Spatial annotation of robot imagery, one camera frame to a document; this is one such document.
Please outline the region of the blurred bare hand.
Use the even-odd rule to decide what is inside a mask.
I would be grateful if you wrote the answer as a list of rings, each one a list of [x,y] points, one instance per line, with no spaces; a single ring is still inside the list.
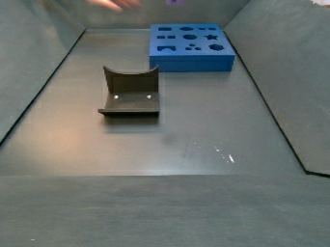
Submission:
[[[136,9],[141,7],[140,0],[88,0],[93,5],[105,7],[118,13],[124,9]]]

